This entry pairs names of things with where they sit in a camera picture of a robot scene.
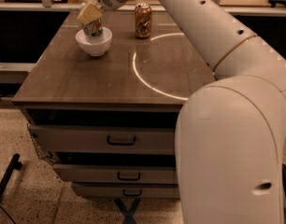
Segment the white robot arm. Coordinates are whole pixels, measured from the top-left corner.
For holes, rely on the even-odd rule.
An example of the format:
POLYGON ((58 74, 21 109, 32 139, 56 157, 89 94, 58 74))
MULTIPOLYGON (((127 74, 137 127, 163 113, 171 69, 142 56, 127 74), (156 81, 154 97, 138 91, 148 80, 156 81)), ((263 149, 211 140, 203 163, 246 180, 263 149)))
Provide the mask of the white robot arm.
MULTIPOLYGON (((91 0, 94 15, 128 0, 91 0)), ((216 80, 175 132, 184 224, 284 224, 286 60, 210 0, 159 0, 216 80)))

